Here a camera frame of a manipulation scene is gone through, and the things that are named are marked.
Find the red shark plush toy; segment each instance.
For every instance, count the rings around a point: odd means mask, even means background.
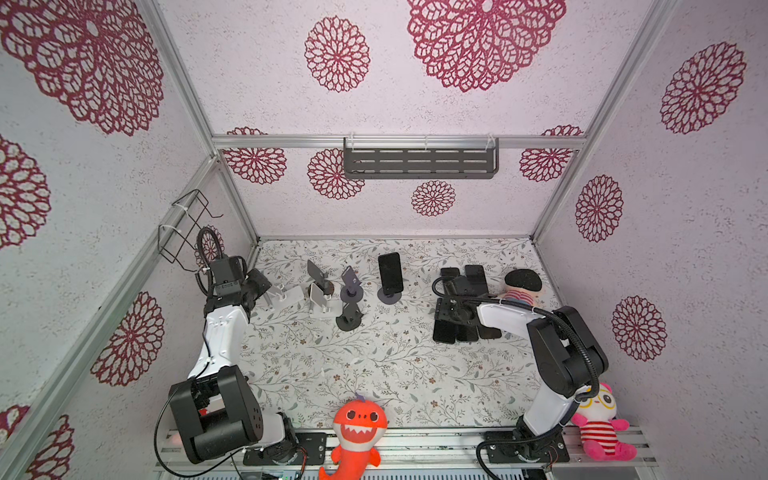
[[[339,446],[331,452],[333,463],[341,463],[333,475],[320,467],[320,480],[359,480],[368,464],[378,467],[382,458],[373,446],[386,432],[386,426],[384,409],[362,396],[344,405],[333,419]]]

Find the red circular motif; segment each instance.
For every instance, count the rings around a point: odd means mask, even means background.
[[[48,434],[43,448],[29,464],[27,473],[31,477],[27,477],[27,480],[61,480],[69,472],[69,460],[74,452],[73,434],[74,429],[69,426],[69,415],[62,415],[56,423],[56,430]]]
[[[565,0],[408,0],[414,55],[444,87],[488,90],[528,67]]]
[[[456,192],[446,182],[430,180],[419,185],[411,196],[411,205],[425,217],[444,214],[456,200]]]
[[[0,412],[0,449],[28,411],[28,406],[14,405],[10,409]]]
[[[99,383],[126,386],[149,370],[163,345],[165,319],[155,298],[139,293],[91,367]]]
[[[687,59],[661,99],[661,121],[667,129],[687,134],[725,113],[744,81],[743,59],[744,52],[725,41]]]
[[[349,91],[368,73],[371,62],[366,38],[345,18],[325,17],[304,42],[306,66],[331,91]]]
[[[0,249],[35,236],[51,211],[50,196],[35,159],[0,136]]]
[[[558,125],[546,130],[543,135],[568,136],[581,135],[584,132],[573,125]],[[537,182],[545,182],[560,177],[571,155],[570,148],[528,148],[520,157],[520,171],[523,177]]]
[[[611,324],[621,349],[636,360],[653,360],[667,346],[667,324],[645,298],[628,296],[620,301]]]
[[[228,135],[266,135],[256,128],[238,127]],[[282,148],[237,148],[223,151],[232,171],[255,184],[277,182],[286,173],[286,156]]]
[[[75,119],[133,135],[159,115],[163,70],[131,0],[2,0],[0,31],[3,48]]]
[[[216,233],[216,238],[219,240],[219,245],[221,245],[221,253],[224,253],[224,239],[221,237],[221,232],[213,225],[207,225],[207,227]],[[208,259],[208,263],[212,262],[218,254],[218,251],[216,250],[216,244],[214,243],[214,239],[210,236],[210,234],[203,235],[203,252],[205,254],[205,258]],[[198,249],[195,249],[194,251],[194,259],[197,261],[198,267],[203,268],[205,266],[205,263],[203,263],[203,257],[200,255],[200,251]]]
[[[310,159],[306,175],[313,188],[328,198],[341,200],[357,195],[365,180],[350,180],[344,174],[344,153],[338,148],[319,151]]]
[[[618,182],[598,175],[584,185],[576,201],[578,231],[591,242],[605,240],[618,227],[623,206]]]

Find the plush toy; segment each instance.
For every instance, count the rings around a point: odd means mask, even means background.
[[[616,431],[629,428],[626,420],[616,420],[616,400],[611,387],[600,384],[598,396],[585,400],[578,407],[571,421],[581,429],[581,444],[584,453],[594,460],[633,459],[637,449],[632,445],[619,442]]]
[[[382,458],[373,446],[382,438],[386,427],[384,409],[362,396],[344,405],[333,419],[339,446],[331,452],[333,463],[341,463],[333,475],[320,467],[320,480],[359,480],[368,464],[378,467]]]
[[[533,270],[521,268],[513,270],[504,277],[507,290],[502,298],[517,300],[530,306],[539,305],[538,298],[541,295],[541,277]]]

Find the table surface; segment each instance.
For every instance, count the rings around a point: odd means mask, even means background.
[[[395,251],[405,290],[388,306],[376,297],[377,257]],[[268,240],[257,268],[290,288],[310,281],[307,260],[336,284],[334,299],[346,266],[357,271],[362,325],[343,332],[334,319],[310,318],[306,302],[278,313],[257,308],[240,367],[262,407],[283,410],[297,428],[328,428],[336,410],[360,394],[384,408],[392,427],[459,427],[511,425],[533,401],[540,379],[528,342],[506,333],[435,343],[431,290],[447,266],[482,265],[491,294],[503,290],[507,272],[530,268],[544,284],[543,307],[558,308],[530,240]]]

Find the shark plush mouth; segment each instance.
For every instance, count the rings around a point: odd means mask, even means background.
[[[354,443],[365,443],[376,436],[376,427],[364,427],[362,425],[342,425],[341,435],[345,440]]]

